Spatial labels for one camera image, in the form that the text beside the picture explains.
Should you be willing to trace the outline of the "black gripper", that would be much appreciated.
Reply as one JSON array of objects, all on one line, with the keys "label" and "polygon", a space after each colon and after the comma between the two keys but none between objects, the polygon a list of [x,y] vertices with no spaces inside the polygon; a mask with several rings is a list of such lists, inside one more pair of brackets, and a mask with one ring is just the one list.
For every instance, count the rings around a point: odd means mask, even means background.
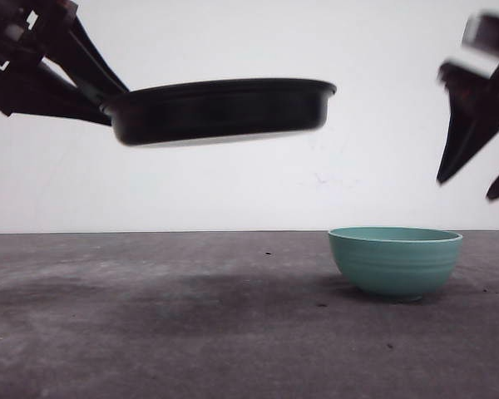
[{"label": "black gripper", "polygon": [[[129,90],[92,43],[73,1],[0,1],[0,111],[108,126],[101,104]],[[73,81],[55,73],[55,62]]]},{"label": "black gripper", "polygon": [[[499,14],[469,17],[462,45],[499,61]],[[444,62],[439,77],[448,91],[450,120],[437,172],[437,182],[449,181],[499,132],[499,63],[490,76]]]}]

